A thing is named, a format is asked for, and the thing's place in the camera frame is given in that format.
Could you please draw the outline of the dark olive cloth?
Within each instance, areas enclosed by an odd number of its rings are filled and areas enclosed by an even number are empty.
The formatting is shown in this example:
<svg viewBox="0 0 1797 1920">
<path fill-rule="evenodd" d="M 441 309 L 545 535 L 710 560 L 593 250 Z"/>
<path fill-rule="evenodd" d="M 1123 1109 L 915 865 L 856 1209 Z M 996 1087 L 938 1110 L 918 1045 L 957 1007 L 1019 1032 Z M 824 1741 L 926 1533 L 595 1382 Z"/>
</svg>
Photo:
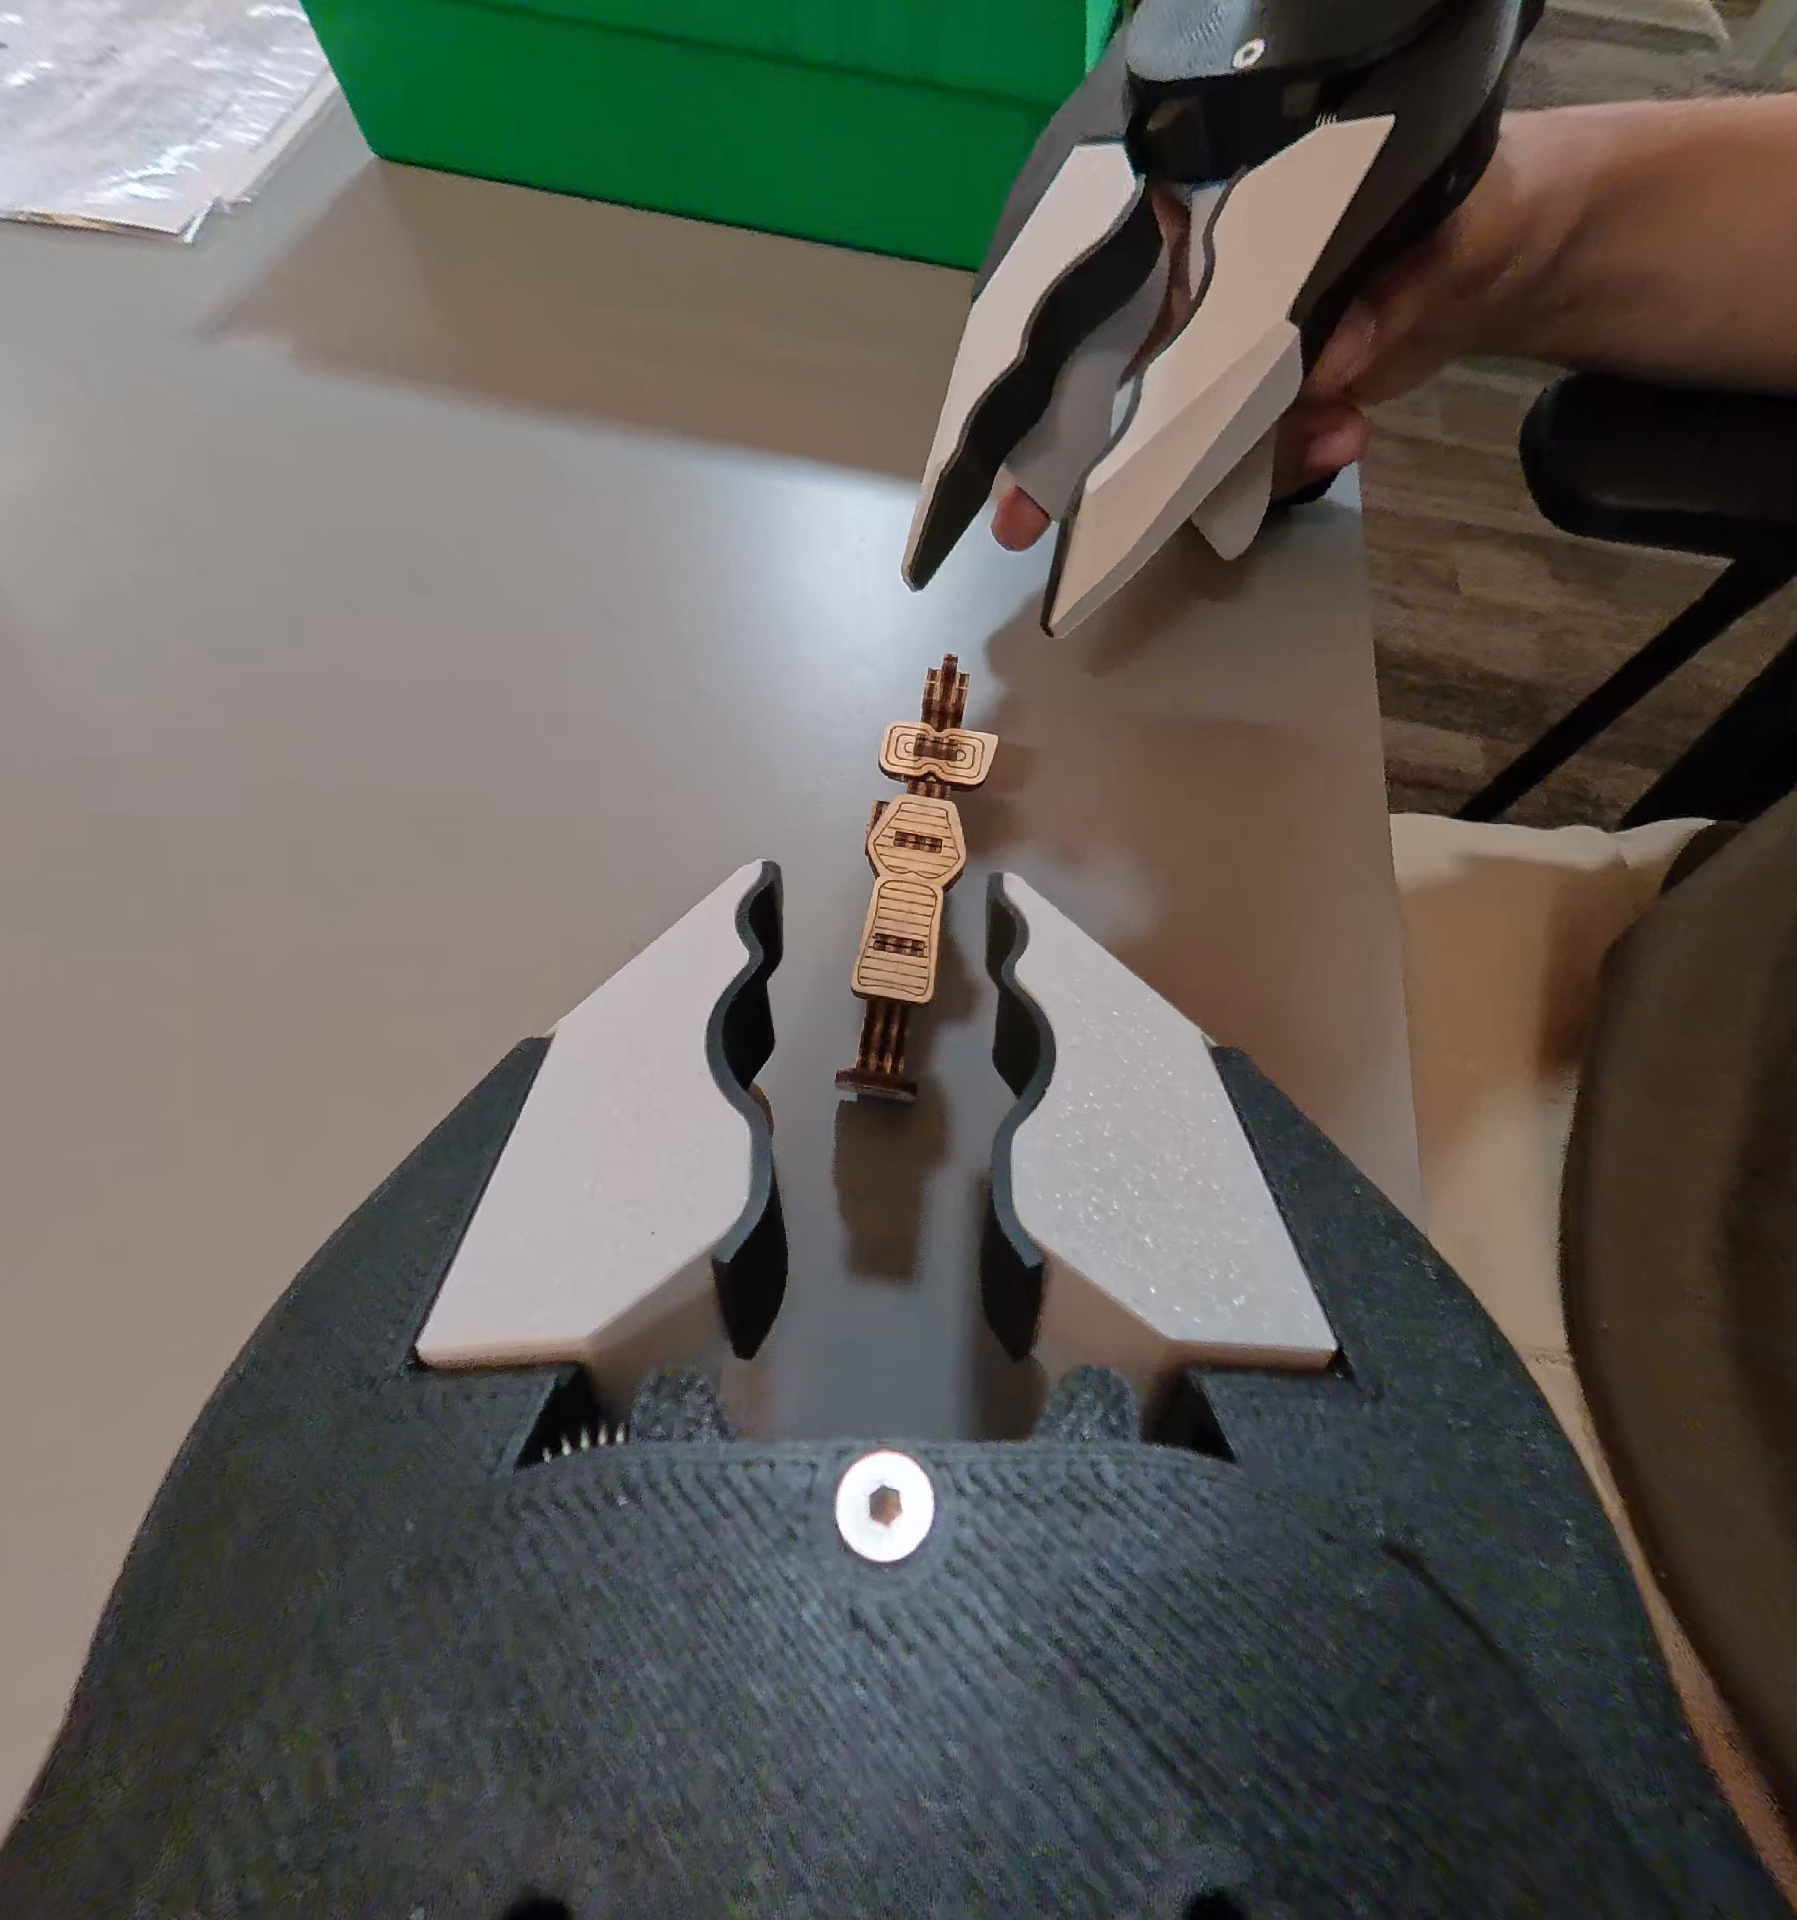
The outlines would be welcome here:
<svg viewBox="0 0 1797 1920">
<path fill-rule="evenodd" d="M 1608 959 L 1562 1234 L 1608 1460 L 1797 1825 L 1797 791 Z"/>
</svg>

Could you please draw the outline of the person's right forearm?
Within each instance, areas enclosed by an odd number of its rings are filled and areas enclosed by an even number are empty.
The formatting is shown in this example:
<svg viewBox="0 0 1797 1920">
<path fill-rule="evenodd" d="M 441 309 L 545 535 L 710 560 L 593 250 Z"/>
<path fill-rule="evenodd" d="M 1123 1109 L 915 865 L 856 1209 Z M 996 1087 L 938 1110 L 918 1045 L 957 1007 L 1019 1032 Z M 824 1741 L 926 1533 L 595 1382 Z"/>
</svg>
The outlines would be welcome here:
<svg viewBox="0 0 1797 1920">
<path fill-rule="evenodd" d="M 1797 93 L 1523 120 L 1517 352 L 1797 394 Z"/>
</svg>

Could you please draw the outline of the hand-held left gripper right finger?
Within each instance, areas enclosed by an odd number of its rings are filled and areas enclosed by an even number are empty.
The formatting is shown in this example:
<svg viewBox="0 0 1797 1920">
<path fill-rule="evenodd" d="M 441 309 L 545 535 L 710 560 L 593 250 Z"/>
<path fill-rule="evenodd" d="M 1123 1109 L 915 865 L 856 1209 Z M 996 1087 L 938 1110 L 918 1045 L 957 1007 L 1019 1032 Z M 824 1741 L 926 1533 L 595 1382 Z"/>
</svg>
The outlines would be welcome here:
<svg viewBox="0 0 1797 1920">
<path fill-rule="evenodd" d="M 1048 1382 L 1146 1404 L 1190 1369 L 1317 1375 L 1340 1342 L 1213 1043 L 1029 880 L 987 884 L 992 1063 L 984 1317 Z"/>
</svg>

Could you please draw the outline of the black office chair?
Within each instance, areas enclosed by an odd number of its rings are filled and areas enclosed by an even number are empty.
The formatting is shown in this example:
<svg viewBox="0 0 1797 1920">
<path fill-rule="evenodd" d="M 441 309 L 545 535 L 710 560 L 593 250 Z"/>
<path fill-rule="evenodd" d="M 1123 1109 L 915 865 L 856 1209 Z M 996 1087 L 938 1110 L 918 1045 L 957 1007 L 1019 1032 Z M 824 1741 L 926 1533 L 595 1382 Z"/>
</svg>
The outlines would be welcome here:
<svg viewBox="0 0 1797 1920">
<path fill-rule="evenodd" d="M 1521 429 L 1541 514 L 1608 545 L 1728 563 L 1702 599 L 1459 811 L 1498 823 L 1741 617 L 1797 581 L 1797 397 L 1582 372 Z M 1624 828 L 1749 823 L 1797 788 L 1797 636 L 1631 807 Z"/>
</svg>

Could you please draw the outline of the person's beige trousers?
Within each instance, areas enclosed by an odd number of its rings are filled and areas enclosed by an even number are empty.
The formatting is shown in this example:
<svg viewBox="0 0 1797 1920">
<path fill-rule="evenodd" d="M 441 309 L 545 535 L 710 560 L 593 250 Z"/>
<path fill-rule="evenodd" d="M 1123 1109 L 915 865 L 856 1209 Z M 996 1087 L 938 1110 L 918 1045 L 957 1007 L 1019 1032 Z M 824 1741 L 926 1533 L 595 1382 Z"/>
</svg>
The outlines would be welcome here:
<svg viewBox="0 0 1797 1920">
<path fill-rule="evenodd" d="M 1392 819 L 1430 1237 L 1517 1349 L 1617 1527 L 1707 1765 L 1797 1917 L 1797 1849 L 1711 1675 L 1646 1566 L 1584 1398 L 1560 1216 L 1610 949 L 1699 820 L 1525 828 Z"/>
</svg>

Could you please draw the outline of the crinkled clear plastic sheet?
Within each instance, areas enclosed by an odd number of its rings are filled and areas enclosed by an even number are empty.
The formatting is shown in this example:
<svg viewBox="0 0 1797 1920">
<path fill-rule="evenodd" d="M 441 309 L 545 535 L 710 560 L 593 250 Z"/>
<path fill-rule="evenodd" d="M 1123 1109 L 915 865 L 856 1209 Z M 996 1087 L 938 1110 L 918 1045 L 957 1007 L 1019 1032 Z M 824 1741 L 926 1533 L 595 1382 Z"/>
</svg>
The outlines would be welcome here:
<svg viewBox="0 0 1797 1920">
<path fill-rule="evenodd" d="M 191 242 L 335 94 L 296 2 L 0 2 L 0 222 Z"/>
</svg>

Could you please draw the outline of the person's right hand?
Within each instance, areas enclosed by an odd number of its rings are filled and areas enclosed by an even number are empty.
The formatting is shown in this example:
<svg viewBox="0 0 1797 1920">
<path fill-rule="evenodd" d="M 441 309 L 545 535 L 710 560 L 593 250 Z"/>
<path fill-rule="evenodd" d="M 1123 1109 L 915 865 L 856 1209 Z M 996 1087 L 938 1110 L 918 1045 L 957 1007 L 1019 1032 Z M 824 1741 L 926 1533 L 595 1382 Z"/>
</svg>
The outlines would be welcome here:
<svg viewBox="0 0 1797 1920">
<path fill-rule="evenodd" d="M 1516 114 L 1470 199 L 1354 297 L 1279 426 L 1273 499 L 1357 465 L 1372 408 L 1466 354 L 1580 354 L 1600 301 L 1595 213 L 1576 118 Z"/>
</svg>

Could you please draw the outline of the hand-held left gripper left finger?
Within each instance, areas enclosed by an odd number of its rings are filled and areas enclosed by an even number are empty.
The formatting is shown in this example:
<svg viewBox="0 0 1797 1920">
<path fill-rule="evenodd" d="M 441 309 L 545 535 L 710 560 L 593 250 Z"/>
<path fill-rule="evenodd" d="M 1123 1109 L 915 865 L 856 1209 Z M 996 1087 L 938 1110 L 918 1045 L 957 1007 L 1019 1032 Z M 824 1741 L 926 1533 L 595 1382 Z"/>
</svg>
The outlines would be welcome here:
<svg viewBox="0 0 1797 1920">
<path fill-rule="evenodd" d="M 766 1106 L 783 880 L 755 861 L 555 1029 L 448 1266 L 429 1369 L 582 1365 L 613 1415 L 697 1366 L 742 1415 L 787 1288 Z"/>
</svg>

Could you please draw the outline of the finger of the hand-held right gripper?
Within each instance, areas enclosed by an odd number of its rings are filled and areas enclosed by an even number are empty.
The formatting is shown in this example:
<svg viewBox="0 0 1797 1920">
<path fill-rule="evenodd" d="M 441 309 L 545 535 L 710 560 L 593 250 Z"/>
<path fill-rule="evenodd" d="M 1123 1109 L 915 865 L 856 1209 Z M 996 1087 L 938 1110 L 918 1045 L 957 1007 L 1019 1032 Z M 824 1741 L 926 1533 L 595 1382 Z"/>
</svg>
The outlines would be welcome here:
<svg viewBox="0 0 1797 1920">
<path fill-rule="evenodd" d="M 1195 199 L 1198 301 L 1082 480 L 1048 583 L 1048 634 L 1096 614 L 1187 523 L 1224 563 L 1251 546 L 1303 378 L 1294 306 L 1392 128 L 1389 112 L 1322 126 L 1223 200 Z"/>
<path fill-rule="evenodd" d="M 935 577 L 1002 473 L 1050 520 L 1077 503 L 1167 280 L 1123 140 L 1073 147 L 975 295 L 911 523 L 911 589 Z"/>
</svg>

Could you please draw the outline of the green plastic bin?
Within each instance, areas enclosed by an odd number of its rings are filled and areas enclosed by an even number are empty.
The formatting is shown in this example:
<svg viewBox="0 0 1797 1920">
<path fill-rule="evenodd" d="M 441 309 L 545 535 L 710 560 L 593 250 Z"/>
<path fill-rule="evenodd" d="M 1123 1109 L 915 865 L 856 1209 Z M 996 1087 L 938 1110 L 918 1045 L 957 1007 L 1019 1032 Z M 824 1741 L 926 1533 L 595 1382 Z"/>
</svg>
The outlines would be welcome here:
<svg viewBox="0 0 1797 1920">
<path fill-rule="evenodd" d="M 373 152 L 975 271 L 1111 2 L 306 2 Z"/>
</svg>

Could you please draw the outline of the laser-cut wooden model piece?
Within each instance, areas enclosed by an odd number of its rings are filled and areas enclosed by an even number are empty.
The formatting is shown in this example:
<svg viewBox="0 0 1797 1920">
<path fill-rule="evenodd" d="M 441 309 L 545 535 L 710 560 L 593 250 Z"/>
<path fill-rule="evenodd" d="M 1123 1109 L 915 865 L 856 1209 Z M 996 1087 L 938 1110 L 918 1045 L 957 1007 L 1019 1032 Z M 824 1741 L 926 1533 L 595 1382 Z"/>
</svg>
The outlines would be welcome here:
<svg viewBox="0 0 1797 1920">
<path fill-rule="evenodd" d="M 966 863 L 959 796 L 992 770 L 999 739 L 966 728 L 969 677 L 955 654 L 926 672 L 918 718 L 893 725 L 879 764 L 901 793 L 879 804 L 865 835 L 872 872 L 852 995 L 863 1000 L 859 1057 L 839 1092 L 912 1102 L 911 1015 L 936 991 L 944 906 Z"/>
</svg>

